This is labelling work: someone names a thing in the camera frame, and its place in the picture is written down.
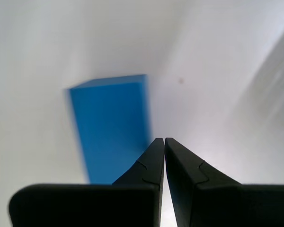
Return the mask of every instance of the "blue block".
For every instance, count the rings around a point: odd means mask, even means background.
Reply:
[[[146,75],[134,75],[70,89],[91,183],[113,183],[149,146],[146,84]]]

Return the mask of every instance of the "white backdrop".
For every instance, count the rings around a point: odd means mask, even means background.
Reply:
[[[283,33],[284,0],[0,0],[0,226],[19,188],[86,182],[64,89],[92,78],[149,74],[154,137],[263,183],[217,130]]]

